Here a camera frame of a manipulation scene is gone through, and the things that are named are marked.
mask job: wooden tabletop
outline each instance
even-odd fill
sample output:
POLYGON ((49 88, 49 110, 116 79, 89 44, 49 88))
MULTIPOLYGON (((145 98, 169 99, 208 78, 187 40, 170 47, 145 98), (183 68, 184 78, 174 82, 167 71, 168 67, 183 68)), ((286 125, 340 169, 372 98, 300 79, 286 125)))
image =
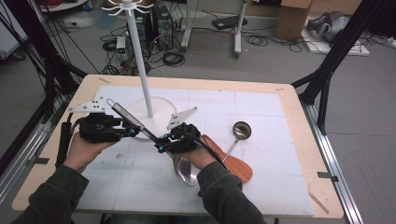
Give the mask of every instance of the wooden tabletop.
MULTIPOLYGON (((84 78, 70 105, 80 105, 92 100, 98 89, 104 85, 138 87, 141 84, 139 77, 89 75, 84 78)), ((148 77, 148 85, 151 88, 247 91, 277 94, 304 173, 305 183, 315 210, 314 217, 341 218, 344 215, 332 181, 328 178, 318 177, 318 172, 327 172, 327 169, 297 93, 291 85, 163 77, 148 77)), ((83 114, 76 114, 72 122, 83 116, 83 114)), ((40 154, 41 158, 49 158, 49 162, 47 164, 36 164, 32 168, 31 173, 13 201, 12 207, 15 210, 24 210, 28 205, 29 196, 54 173, 54 164, 60 139, 60 124, 66 120, 67 113, 62 116, 61 121, 40 154)))

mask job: concrete floor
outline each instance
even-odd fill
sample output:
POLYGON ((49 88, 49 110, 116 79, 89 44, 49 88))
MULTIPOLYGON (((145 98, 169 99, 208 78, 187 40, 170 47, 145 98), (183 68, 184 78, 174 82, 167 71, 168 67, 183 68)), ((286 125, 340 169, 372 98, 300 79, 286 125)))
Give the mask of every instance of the concrete floor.
MULTIPOLYGON (((80 9, 73 9, 65 14, 78 11, 80 9)), ((94 26, 73 30, 70 35, 101 71, 106 65, 106 52, 99 38, 121 27, 125 19, 109 18, 100 9, 89 12, 89 15, 94 26)), ((194 26, 211 27, 213 19, 211 15, 201 16, 194 26)), ((247 19, 247 28, 268 27, 274 23, 272 20, 247 19)), ((186 62, 182 66, 163 66, 160 68, 163 73, 151 70, 148 76, 291 83, 314 72, 325 58, 325 55, 308 53, 303 44, 299 44, 301 52, 293 52, 275 42, 262 48, 249 45, 243 39, 243 52, 236 60, 231 35, 202 30, 192 31, 191 42, 195 45, 184 54, 186 62)), ((76 67, 97 73, 65 37, 64 44, 76 67)), ((396 126, 396 49, 381 45, 365 47, 370 51, 369 57, 347 56, 333 76, 326 129, 364 223, 392 224, 396 223, 396 143, 393 132, 396 126)), ((7 60, 0 62, 0 67, 2 155, 43 100, 44 91, 29 60, 7 60)), ((12 210, 11 202, 28 173, 29 168, 26 168, 0 205, 2 223, 9 223, 20 213, 12 210)), ((74 220, 76 223, 99 223, 100 215, 74 214, 74 220)), ((281 223, 341 224, 347 221, 344 218, 284 218, 281 223)))

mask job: person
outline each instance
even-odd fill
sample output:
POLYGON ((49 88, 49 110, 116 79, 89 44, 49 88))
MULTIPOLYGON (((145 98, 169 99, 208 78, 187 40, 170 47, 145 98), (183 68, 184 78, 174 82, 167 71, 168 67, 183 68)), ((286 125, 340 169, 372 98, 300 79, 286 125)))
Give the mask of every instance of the person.
MULTIPOLYGON (((92 144, 73 135, 64 164, 29 197, 29 206, 12 222, 69 224, 89 180, 81 173, 116 142, 92 144)), ((201 172, 197 179, 206 211, 219 223, 265 224, 262 213, 242 192, 242 181, 198 147, 183 153, 201 172)))

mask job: desk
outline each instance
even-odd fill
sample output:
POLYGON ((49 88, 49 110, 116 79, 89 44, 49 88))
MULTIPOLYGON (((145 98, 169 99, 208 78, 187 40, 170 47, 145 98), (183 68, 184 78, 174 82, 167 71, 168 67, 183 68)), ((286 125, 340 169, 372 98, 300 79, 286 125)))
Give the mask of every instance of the desk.
MULTIPOLYGON (((140 80, 138 77, 87 76, 84 78, 70 105, 79 105, 90 101, 103 85, 140 86, 140 80)), ((340 218, 343 216, 344 212, 332 186, 332 181, 318 177, 317 172, 325 172, 326 167, 320 156, 304 111, 301 108, 300 101, 291 85, 159 77, 148 77, 148 85, 151 88, 226 90, 276 94, 282 104, 294 148, 304 173, 305 184, 314 207, 314 217, 340 218)), ((73 121, 82 116, 82 114, 76 114, 73 117, 73 121)), ((67 113, 63 115, 62 121, 66 120, 66 118, 67 113)), ((12 204, 14 209, 23 210, 28 205, 27 199, 30 194, 54 172, 54 163, 57 155, 55 148, 58 148, 59 136, 60 125, 56 127, 40 155, 43 158, 50 158, 49 163, 46 165, 36 164, 33 167, 12 204)))

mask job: stand base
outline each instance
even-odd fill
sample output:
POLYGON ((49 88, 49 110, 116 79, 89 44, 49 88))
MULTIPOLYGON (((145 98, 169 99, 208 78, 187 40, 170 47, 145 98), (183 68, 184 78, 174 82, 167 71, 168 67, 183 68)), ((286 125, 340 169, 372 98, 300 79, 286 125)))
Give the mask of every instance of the stand base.
MULTIPOLYGON (((145 127, 155 136, 160 137, 168 132, 166 126, 173 114, 176 114, 176 107, 168 100, 160 97, 151 97, 153 117, 149 118, 146 101, 144 99, 132 103, 128 108, 128 112, 142 122, 145 127)), ((140 139, 149 138, 140 133, 136 136, 140 139)))

